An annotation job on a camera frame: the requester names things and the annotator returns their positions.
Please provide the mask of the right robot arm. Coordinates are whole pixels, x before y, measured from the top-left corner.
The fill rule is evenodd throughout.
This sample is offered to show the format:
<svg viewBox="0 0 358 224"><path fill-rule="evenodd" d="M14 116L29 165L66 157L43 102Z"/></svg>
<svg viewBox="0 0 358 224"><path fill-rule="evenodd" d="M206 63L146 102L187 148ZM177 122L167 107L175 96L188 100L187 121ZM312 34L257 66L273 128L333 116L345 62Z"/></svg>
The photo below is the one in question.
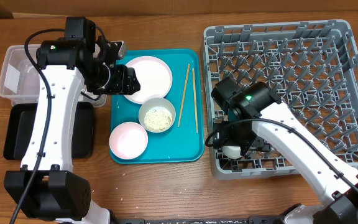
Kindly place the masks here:
<svg viewBox="0 0 358 224"><path fill-rule="evenodd" d="M273 89L264 82L241 88L227 77L215 84L211 97L228 120L207 137L206 146L238 159L262 138L289 161L319 198L320 205L296 204L273 223L358 224L358 170L311 134Z"/></svg>

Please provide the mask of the small white cup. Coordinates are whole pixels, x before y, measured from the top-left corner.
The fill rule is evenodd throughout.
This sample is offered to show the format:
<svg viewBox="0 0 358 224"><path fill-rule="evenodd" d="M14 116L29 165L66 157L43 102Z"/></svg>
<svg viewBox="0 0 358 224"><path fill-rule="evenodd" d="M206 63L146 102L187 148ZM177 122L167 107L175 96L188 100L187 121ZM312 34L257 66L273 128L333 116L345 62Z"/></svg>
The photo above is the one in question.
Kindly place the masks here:
<svg viewBox="0 0 358 224"><path fill-rule="evenodd" d="M240 146L223 146L223 154L230 159L238 159L242 157Z"/></svg>

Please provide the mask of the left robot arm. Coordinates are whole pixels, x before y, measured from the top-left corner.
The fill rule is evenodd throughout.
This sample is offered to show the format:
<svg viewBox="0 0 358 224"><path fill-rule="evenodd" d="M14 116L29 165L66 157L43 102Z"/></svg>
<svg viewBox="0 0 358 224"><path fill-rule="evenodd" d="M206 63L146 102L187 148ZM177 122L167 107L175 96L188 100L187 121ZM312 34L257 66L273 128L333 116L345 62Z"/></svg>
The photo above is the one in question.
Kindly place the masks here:
<svg viewBox="0 0 358 224"><path fill-rule="evenodd" d="M116 223L115 214L91 198L90 183L73 172L72 138L78 99L132 95L140 90L135 70L119 64L124 42L110 42L85 17L68 17L63 37L45 40L29 61L39 74L39 101L30 143L19 170L9 170L4 188L19 213L58 223Z"/></svg>

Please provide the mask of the grey bowl with rice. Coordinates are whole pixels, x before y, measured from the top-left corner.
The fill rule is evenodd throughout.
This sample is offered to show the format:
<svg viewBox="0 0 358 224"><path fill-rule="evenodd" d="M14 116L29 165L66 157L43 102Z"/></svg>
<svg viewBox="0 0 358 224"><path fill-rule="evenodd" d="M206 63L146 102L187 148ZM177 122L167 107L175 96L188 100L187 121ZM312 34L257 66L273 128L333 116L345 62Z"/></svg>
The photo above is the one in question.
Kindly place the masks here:
<svg viewBox="0 0 358 224"><path fill-rule="evenodd" d="M172 127L175 119L175 108L165 98L147 100L139 109L139 123L151 133L167 131Z"/></svg>

